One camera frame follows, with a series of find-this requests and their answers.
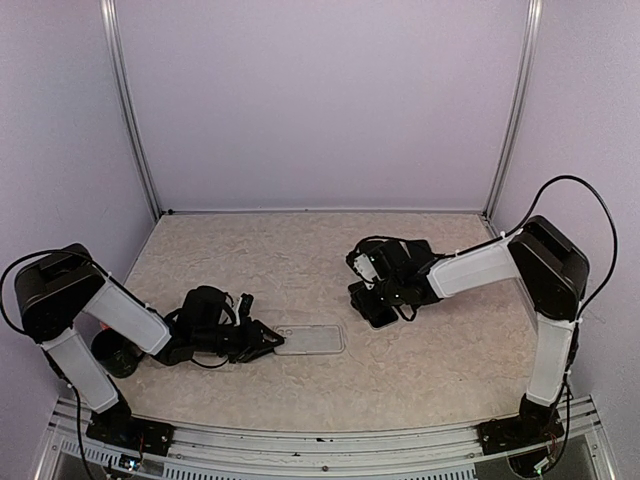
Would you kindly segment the clear plain phone case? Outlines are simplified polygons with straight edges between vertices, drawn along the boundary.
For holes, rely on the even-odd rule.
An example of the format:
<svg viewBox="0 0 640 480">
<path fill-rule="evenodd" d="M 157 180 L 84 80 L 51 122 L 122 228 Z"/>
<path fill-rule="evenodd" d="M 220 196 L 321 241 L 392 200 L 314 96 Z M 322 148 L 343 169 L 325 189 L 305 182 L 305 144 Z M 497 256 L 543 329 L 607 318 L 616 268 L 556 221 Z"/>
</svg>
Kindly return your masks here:
<svg viewBox="0 0 640 480">
<path fill-rule="evenodd" d="M 339 325 L 281 325 L 276 332 L 285 339 L 274 349 L 279 356 L 335 355 L 345 349 Z"/>
</svg>

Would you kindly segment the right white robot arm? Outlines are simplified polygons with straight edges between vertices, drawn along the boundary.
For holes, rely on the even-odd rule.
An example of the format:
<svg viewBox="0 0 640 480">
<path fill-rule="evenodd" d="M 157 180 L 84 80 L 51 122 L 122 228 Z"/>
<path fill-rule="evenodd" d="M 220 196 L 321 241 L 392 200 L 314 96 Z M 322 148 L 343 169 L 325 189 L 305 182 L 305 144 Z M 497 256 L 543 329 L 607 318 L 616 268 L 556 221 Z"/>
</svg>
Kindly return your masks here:
<svg viewBox="0 0 640 480">
<path fill-rule="evenodd" d="M 354 346 L 335 407 L 342 430 L 477 420 L 502 449 L 561 432 L 557 405 L 579 315 L 595 298 L 585 255 L 529 212 L 501 238 L 435 252 L 418 230 L 457 246 L 467 224 L 424 215 L 353 214 L 333 240 L 346 257 L 340 315 Z"/>
</svg>

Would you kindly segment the black phone case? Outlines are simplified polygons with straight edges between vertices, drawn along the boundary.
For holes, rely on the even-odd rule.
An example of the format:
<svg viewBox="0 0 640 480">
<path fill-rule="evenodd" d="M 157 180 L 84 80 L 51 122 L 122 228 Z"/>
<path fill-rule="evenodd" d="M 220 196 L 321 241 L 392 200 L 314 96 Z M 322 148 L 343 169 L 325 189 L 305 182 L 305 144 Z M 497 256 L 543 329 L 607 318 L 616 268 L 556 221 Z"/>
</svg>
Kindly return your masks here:
<svg viewBox="0 0 640 480">
<path fill-rule="evenodd" d="M 383 309 L 370 316 L 368 322 L 373 329 L 381 329 L 398 320 L 398 315 L 393 309 Z"/>
</svg>

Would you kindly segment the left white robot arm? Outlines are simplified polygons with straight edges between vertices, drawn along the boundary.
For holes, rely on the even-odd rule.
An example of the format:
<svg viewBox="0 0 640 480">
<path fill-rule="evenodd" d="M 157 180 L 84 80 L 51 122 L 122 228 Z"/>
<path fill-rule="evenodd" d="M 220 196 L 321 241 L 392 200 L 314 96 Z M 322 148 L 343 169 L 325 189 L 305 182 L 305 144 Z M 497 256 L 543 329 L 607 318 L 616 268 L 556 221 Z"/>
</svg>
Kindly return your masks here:
<svg viewBox="0 0 640 480">
<path fill-rule="evenodd" d="M 135 417 L 116 386 L 150 357 L 173 367 L 199 353 L 223 364 L 272 354 L 284 337 L 252 318 L 253 297 L 239 299 L 213 286 L 190 290 L 183 304 L 162 315 L 136 297 L 80 243 L 41 250 L 1 273 L 13 282 L 20 315 L 16 333 L 43 351 L 52 369 L 91 410 L 88 435 L 121 445 L 145 436 L 151 424 Z"/>
</svg>

